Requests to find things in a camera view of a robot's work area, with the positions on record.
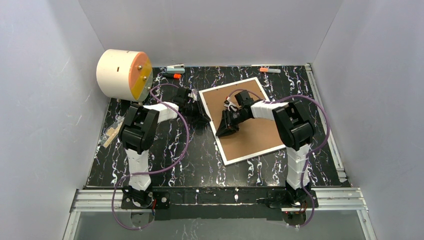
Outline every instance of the brown board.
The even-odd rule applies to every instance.
[[[200,91],[203,106],[212,119],[213,134],[220,125],[226,97],[236,89],[250,90],[268,100],[256,77]],[[236,93],[231,96],[230,101],[237,105],[234,98]],[[254,100],[258,99],[252,94],[250,96]],[[224,165],[254,158],[285,147],[281,142],[277,126],[272,120],[248,119],[240,123],[238,127],[240,130],[230,136],[215,137]]]

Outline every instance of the black marble surface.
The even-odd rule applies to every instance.
[[[190,89],[204,90],[257,77],[272,101],[295,94],[314,97],[303,66],[279,66],[278,68],[281,69],[279,74],[261,73],[259,68],[259,66],[187,67],[180,80],[164,78],[162,73],[165,72],[165,69],[154,68],[153,86],[172,83]],[[176,88],[163,86],[156,91],[156,96],[163,101],[169,101],[175,92]],[[156,101],[150,96],[144,101],[145,105],[155,103]],[[312,145],[312,148],[315,148],[325,136],[321,119],[317,107],[313,103],[302,100],[302,105],[315,120],[317,134]],[[124,116],[129,106],[129,101],[118,102],[116,99],[111,99],[102,132],[104,133],[117,117]],[[189,126],[189,131],[190,142],[186,156],[172,170],[151,175],[152,186],[273,187],[285,185],[287,176],[285,149],[224,166],[211,127],[209,125]],[[160,170],[171,165],[184,148],[185,136],[186,133],[180,119],[160,123],[156,130],[155,142],[149,149],[150,171]],[[308,170],[314,186],[341,185],[328,146],[315,154],[310,162]],[[127,156],[118,138],[107,148],[99,143],[86,186],[112,187],[123,175],[129,174],[128,169]]]

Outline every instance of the white cylinder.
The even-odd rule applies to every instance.
[[[96,78],[106,96],[142,102],[152,86],[152,64],[142,51],[109,49],[98,61]]]

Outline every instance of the white wall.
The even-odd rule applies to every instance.
[[[424,2],[345,1],[313,71],[378,239],[422,239]]]
[[[312,62],[341,0],[80,0],[105,49],[154,66]]]
[[[1,239],[62,239],[106,111],[103,51],[77,0],[1,1]]]

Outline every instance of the orange marker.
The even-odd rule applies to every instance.
[[[172,73],[163,73],[162,74],[163,77],[165,78],[170,78],[170,79],[180,79],[181,78],[181,74],[172,74]]]
[[[261,67],[261,68],[259,68],[259,72],[261,72],[261,73],[279,74],[279,73],[281,73],[281,70],[280,69],[275,69],[275,68]]]

